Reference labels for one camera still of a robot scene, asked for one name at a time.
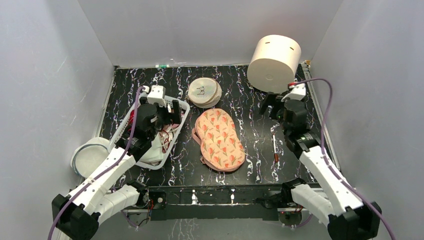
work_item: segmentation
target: white round container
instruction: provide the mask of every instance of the white round container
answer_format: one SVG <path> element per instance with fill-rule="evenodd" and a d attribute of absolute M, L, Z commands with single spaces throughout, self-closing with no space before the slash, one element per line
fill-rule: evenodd
<path fill-rule="evenodd" d="M 219 83 L 209 77 L 197 78 L 188 86 L 188 99 L 203 109 L 215 106 L 222 94 L 223 90 Z"/>
<path fill-rule="evenodd" d="M 247 79 L 261 91 L 283 93 L 295 78 L 301 53 L 301 46 L 289 37 L 265 36 L 257 43 L 247 68 Z"/>
<path fill-rule="evenodd" d="M 103 137 L 94 137 L 79 146 L 72 155 L 70 165 L 79 176 L 88 178 L 94 170 L 108 157 L 109 140 Z"/>

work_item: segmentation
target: cable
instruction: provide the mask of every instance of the cable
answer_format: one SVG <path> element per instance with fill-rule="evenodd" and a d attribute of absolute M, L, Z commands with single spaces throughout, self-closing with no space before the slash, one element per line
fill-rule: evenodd
<path fill-rule="evenodd" d="M 144 221 L 146 221 L 146 220 L 149 220 L 150 218 L 145 218 L 145 219 L 143 219 L 139 224 L 138 224 L 138 226 L 137 227 L 140 227 L 142 224 L 143 224 L 143 222 Z"/>
<path fill-rule="evenodd" d="M 135 208 L 136 209 L 144 209 L 148 204 L 150 203 L 150 201 L 147 201 L 147 203 L 144 205 L 144 206 L 140 206 L 140 207 L 138 207 L 138 206 L 135 206 Z"/>
<path fill-rule="evenodd" d="M 305 226 L 312 219 L 312 216 L 313 216 L 312 214 L 309 215 L 309 217 L 304 222 L 300 223 L 299 225 L 296 225 L 296 228 L 300 228 L 300 227 Z"/>
<path fill-rule="evenodd" d="M 327 104 L 327 108 L 325 109 L 324 118 L 322 119 L 322 126 L 321 126 L 321 143 L 320 143 L 320 145 L 321 145 L 322 155 L 324 156 L 325 164 L 327 164 L 328 169 L 341 182 L 341 184 L 343 184 L 347 189 L 349 189 L 349 191 L 351 191 L 358 198 L 360 198 L 378 216 L 378 218 L 380 218 L 380 220 L 384 224 L 385 228 L 387 229 L 387 232 L 390 235 L 391 240 L 396 240 L 395 233 L 393 232 L 392 228 L 389 226 L 389 223 L 386 221 L 386 219 L 383 217 L 383 215 L 371 204 L 370 201 L 365 199 L 365 197 L 362 194 L 360 194 L 352 186 L 350 186 L 347 182 L 345 182 L 339 176 L 339 174 L 330 166 L 330 162 L 329 162 L 327 155 L 326 155 L 326 147 L 325 147 L 325 144 L 324 144 L 325 143 L 325 141 L 324 141 L 324 127 L 326 125 L 327 117 L 329 115 L 329 109 L 330 109 L 330 106 L 331 106 L 331 103 L 332 103 L 332 100 L 333 100 L 333 86 L 331 85 L 331 83 L 327 79 L 324 79 L 324 78 L 311 78 L 311 79 L 308 79 L 308 80 L 298 81 L 295 84 L 295 86 L 299 85 L 299 84 L 305 84 L 305 83 L 308 83 L 308 82 L 312 82 L 312 81 L 318 81 L 318 80 L 326 82 L 329 89 L 330 89 L 330 96 L 328 98 L 328 104 Z"/>
<path fill-rule="evenodd" d="M 300 205 L 300 209 L 298 211 L 295 211 L 295 213 L 300 213 L 300 212 L 302 212 L 303 209 L 304 209 L 304 206 Z"/>
<path fill-rule="evenodd" d="M 148 217 L 149 217 L 149 218 L 151 218 L 151 217 L 152 217 L 152 209 L 153 209 L 153 206 L 155 206 L 155 205 L 153 204 L 153 200 L 151 200 L 151 208 L 150 208 L 150 210 L 149 210 L 149 209 L 147 209 Z"/>
<path fill-rule="evenodd" d="M 133 221 L 131 221 L 131 219 L 127 216 L 127 214 L 124 212 L 124 210 L 120 211 L 122 213 L 122 215 L 125 217 L 126 221 L 133 226 L 134 228 L 138 228 L 139 226 L 137 226 L 137 224 L 135 224 Z"/>
<path fill-rule="evenodd" d="M 164 129 L 162 129 L 161 131 L 160 131 L 161 133 L 163 132 L 163 133 L 166 133 L 166 135 L 167 135 L 167 138 L 165 138 L 164 136 L 161 136 L 164 140 L 163 140 L 163 145 L 161 145 L 161 147 L 162 147 L 162 152 L 163 153 L 166 153 L 167 152 L 167 150 L 168 150 L 168 148 L 170 147 L 170 144 L 171 144 L 171 141 L 170 141 L 170 134 L 166 131 L 166 130 L 164 130 Z"/>
<path fill-rule="evenodd" d="M 137 118 L 137 102 L 139 100 L 139 96 L 140 96 L 140 92 L 144 89 L 143 86 L 140 86 L 137 89 L 137 93 L 135 94 L 135 101 L 134 101 L 134 118 L 133 121 L 136 121 Z M 125 150 L 123 151 L 122 155 L 120 156 L 120 158 L 114 163 L 112 164 L 110 167 L 106 168 L 104 171 L 102 171 L 101 173 L 99 173 L 97 176 L 94 177 L 94 180 L 98 180 L 100 177 L 102 177 L 105 173 L 109 172 L 111 169 L 113 169 L 115 166 L 117 166 L 122 159 L 125 157 L 125 155 L 128 152 L 128 149 L 130 149 L 131 146 L 131 142 L 133 140 L 133 136 L 134 136 L 134 130 L 136 129 L 136 125 L 132 124 L 131 126 L 131 133 L 129 134 L 129 138 L 128 138 L 128 143 L 125 147 Z M 65 203 L 65 205 L 60 209 L 59 213 L 57 214 L 57 216 L 54 218 L 53 224 L 50 227 L 50 231 L 48 232 L 48 237 L 47 240 L 52 240 L 52 236 L 53 236 L 53 232 L 55 230 L 56 225 L 59 222 L 59 219 L 61 218 L 62 214 L 64 214 L 65 210 L 68 208 L 69 205 L 71 205 L 71 203 L 82 193 L 84 192 L 84 190 L 86 190 L 89 186 L 91 185 L 90 182 L 88 182 L 87 184 L 85 184 L 77 193 L 75 193 L 75 195 L 73 195 L 68 201 L 67 203 Z"/>

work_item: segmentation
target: black metal frame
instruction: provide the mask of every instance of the black metal frame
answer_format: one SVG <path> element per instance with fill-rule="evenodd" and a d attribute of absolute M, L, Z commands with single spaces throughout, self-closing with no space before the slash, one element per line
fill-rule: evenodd
<path fill-rule="evenodd" d="M 318 183 L 308 184 L 313 189 L 321 189 Z M 284 202 L 283 191 L 280 183 L 150 186 L 149 198 L 153 201 L 151 220 L 219 218 L 278 221 L 278 209 L 292 208 L 288 205 L 291 203 L 291 199 Z M 193 196 L 196 198 L 195 204 L 193 204 Z"/>

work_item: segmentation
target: white lid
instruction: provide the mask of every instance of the white lid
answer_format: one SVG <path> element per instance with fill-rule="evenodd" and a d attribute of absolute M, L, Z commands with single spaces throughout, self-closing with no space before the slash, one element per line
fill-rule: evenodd
<path fill-rule="evenodd" d="M 301 54 L 301 46 L 295 40 L 280 35 L 265 36 L 257 43 L 247 68 L 247 79 L 263 92 L 281 94 L 293 82 Z"/>
<path fill-rule="evenodd" d="M 188 86 L 188 98 L 194 104 L 206 104 L 214 99 L 218 91 L 218 83 L 209 77 L 195 79 Z"/>

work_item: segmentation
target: white 3d-printed link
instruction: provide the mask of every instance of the white 3d-printed link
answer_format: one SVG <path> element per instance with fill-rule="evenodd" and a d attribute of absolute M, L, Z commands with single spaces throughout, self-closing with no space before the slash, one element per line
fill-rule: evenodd
<path fill-rule="evenodd" d="M 305 96 L 306 96 L 306 86 L 305 86 L 305 83 L 301 83 L 299 85 L 294 86 L 293 89 L 281 99 L 281 102 L 284 102 L 287 99 L 300 101 Z"/>
<path fill-rule="evenodd" d="M 137 203 L 140 193 L 132 186 L 124 185 L 114 193 L 105 195 L 97 207 L 95 213 L 100 213 L 98 224 L 102 224 L 106 219 L 112 217 L 122 209 Z"/>
<path fill-rule="evenodd" d="M 113 148 L 106 160 L 104 160 L 104 162 L 82 184 L 69 193 L 69 195 L 73 196 L 81 188 L 83 188 L 85 184 L 91 184 L 73 201 L 74 204 L 77 206 L 84 204 L 84 210 L 89 215 L 94 212 L 99 201 L 108 192 L 112 185 L 122 176 L 122 174 L 125 173 L 125 171 L 134 166 L 136 163 L 136 160 L 133 156 L 125 155 L 117 166 L 106 172 L 103 176 L 92 183 L 92 180 L 97 175 L 116 163 L 116 161 L 122 156 L 123 153 L 124 149 L 120 147 Z"/>
<path fill-rule="evenodd" d="M 347 207 L 351 207 L 352 209 L 362 207 L 364 205 L 362 201 L 351 193 L 330 171 L 329 167 L 333 168 L 333 170 L 347 182 L 342 176 L 342 173 L 339 172 L 334 163 L 331 162 L 328 155 L 327 158 L 329 159 L 329 166 L 327 166 L 324 161 L 321 147 L 315 146 L 310 148 L 308 152 L 304 151 L 299 160 L 310 170 L 328 196 L 336 216 L 345 213 Z"/>
<path fill-rule="evenodd" d="M 291 197 L 295 203 L 304 206 L 325 225 L 330 222 L 329 215 L 335 214 L 331 202 L 312 190 L 308 184 L 297 185 L 291 190 Z"/>

